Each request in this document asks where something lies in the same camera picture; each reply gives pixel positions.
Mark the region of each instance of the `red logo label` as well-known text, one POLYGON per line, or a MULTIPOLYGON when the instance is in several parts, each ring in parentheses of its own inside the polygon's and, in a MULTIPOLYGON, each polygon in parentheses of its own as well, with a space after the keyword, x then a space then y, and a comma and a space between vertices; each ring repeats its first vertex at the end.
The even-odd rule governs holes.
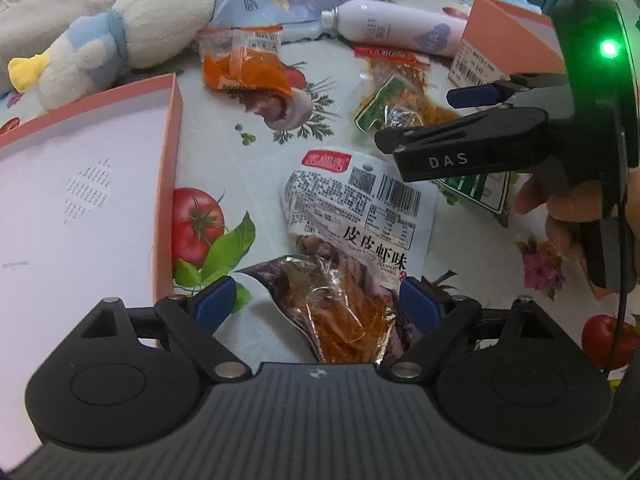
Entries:
POLYGON ((302 159, 303 166, 321 168, 322 170, 344 173, 351 162, 351 155, 328 150, 311 150, 302 159))
POLYGON ((427 57, 420 56, 418 58, 414 52, 402 48, 355 45, 353 47, 353 53, 357 57, 378 57, 389 61, 415 65, 417 68, 427 68, 431 64, 427 57))

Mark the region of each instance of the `black cable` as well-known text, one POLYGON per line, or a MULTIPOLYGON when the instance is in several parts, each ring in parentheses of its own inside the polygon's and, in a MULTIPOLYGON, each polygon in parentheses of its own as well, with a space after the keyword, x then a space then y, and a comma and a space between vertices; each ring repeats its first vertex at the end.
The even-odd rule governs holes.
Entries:
POLYGON ((613 335, 613 342, 609 350, 607 364, 602 371, 605 376, 608 376, 611 371, 613 359, 620 345, 620 334, 622 333, 622 327, 625 325, 626 317, 626 291, 628 289, 629 279, 628 273, 626 272, 626 260, 628 259, 628 254, 626 254, 626 196, 618 206, 618 237, 620 240, 620 300, 618 301, 618 316, 616 317, 616 329, 613 335))

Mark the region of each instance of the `qr code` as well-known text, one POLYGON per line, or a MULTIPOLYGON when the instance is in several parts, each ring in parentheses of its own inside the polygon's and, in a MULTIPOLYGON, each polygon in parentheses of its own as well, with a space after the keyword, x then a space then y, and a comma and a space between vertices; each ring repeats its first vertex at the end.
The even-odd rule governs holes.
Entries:
POLYGON ((353 168, 349 177, 350 186, 357 187, 359 190, 367 194, 371 194, 373 185, 376 183, 376 176, 369 171, 353 168))

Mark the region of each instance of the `plush unicorn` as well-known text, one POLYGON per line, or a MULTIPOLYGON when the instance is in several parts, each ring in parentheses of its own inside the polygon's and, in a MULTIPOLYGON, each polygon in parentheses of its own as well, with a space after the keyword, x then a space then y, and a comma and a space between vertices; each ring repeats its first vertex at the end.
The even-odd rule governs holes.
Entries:
POLYGON ((129 68, 179 54, 213 16, 216 0, 116 0, 81 16, 42 54, 9 62, 18 92, 34 88, 47 110, 106 90, 129 68))

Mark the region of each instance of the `dried meat snack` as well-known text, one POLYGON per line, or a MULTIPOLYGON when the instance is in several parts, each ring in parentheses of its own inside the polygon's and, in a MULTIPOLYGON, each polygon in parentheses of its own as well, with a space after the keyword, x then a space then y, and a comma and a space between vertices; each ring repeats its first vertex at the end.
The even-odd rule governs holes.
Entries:
POLYGON ((284 256, 243 272, 269 289, 320 362, 380 364, 394 324, 391 296, 367 294, 366 267, 330 252, 330 259, 284 256))

